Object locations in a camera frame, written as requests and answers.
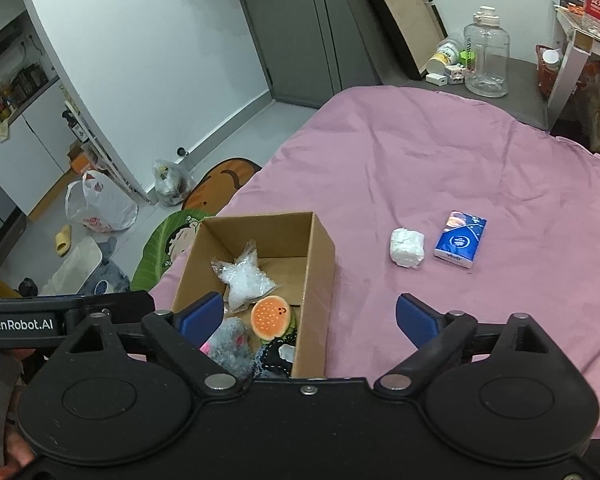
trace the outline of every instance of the blue gripper pad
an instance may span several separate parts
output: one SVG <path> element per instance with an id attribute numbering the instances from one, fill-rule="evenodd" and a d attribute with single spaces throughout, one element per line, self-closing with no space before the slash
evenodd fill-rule
<path id="1" fill-rule="evenodd" d="M 444 316 L 428 307 L 411 294 L 402 294 L 395 304 L 395 320 L 405 336 L 420 348 L 437 336 Z"/>
<path id="2" fill-rule="evenodd" d="M 173 316 L 173 327 L 195 348 L 200 348 L 224 317 L 224 301 L 217 292 L 210 292 Z"/>

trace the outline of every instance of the large clear water jug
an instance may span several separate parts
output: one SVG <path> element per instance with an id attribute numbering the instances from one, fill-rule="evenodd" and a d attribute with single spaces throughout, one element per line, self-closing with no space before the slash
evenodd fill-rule
<path id="1" fill-rule="evenodd" d="M 480 7 L 474 22 L 464 28 L 466 75 L 464 84 L 484 97 L 502 97 L 509 91 L 510 37 L 500 27 L 493 7 Z"/>

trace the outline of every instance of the table leg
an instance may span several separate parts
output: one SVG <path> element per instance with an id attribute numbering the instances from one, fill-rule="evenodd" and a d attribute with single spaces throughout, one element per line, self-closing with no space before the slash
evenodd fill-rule
<path id="1" fill-rule="evenodd" d="M 573 87 L 576 86 L 582 69 L 587 59 L 589 59 L 590 53 L 576 46 L 577 43 L 580 43 L 578 41 L 580 39 L 579 36 L 580 34 L 576 32 L 569 40 L 567 52 L 564 55 L 560 72 L 558 72 L 558 78 L 555 81 L 554 89 L 547 103 L 549 129 L 554 127 L 555 121 L 558 120 L 564 105 L 567 104 Z"/>

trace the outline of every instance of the wrinkled fabric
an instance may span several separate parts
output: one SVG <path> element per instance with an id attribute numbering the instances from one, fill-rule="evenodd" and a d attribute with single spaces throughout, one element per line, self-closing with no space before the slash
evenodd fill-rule
<path id="1" fill-rule="evenodd" d="M 530 313 L 600 399 L 600 157 L 498 108 L 442 92 L 355 88 L 285 142 L 221 212 L 317 213 L 336 247 L 327 375 L 375 381 L 413 351 L 395 323 L 410 292 L 481 322 Z M 488 220 L 471 270 L 432 256 L 452 210 Z M 416 269 L 389 257 L 425 235 Z M 152 291 L 168 308 L 188 253 Z M 600 437 L 600 423 L 595 436 Z"/>

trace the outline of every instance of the metal pin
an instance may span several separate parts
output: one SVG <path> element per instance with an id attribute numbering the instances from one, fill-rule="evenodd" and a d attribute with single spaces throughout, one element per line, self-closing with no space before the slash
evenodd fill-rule
<path id="1" fill-rule="evenodd" d="M 300 386 L 300 393 L 303 395 L 315 395 L 318 393 L 318 387 L 305 384 L 304 386 Z"/>
<path id="2" fill-rule="evenodd" d="M 383 388 L 396 392 L 411 386 L 411 378 L 402 374 L 387 374 L 380 378 L 380 384 Z"/>
<path id="3" fill-rule="evenodd" d="M 235 377 L 229 374 L 213 374 L 205 379 L 207 388 L 219 391 L 233 388 L 236 382 Z"/>

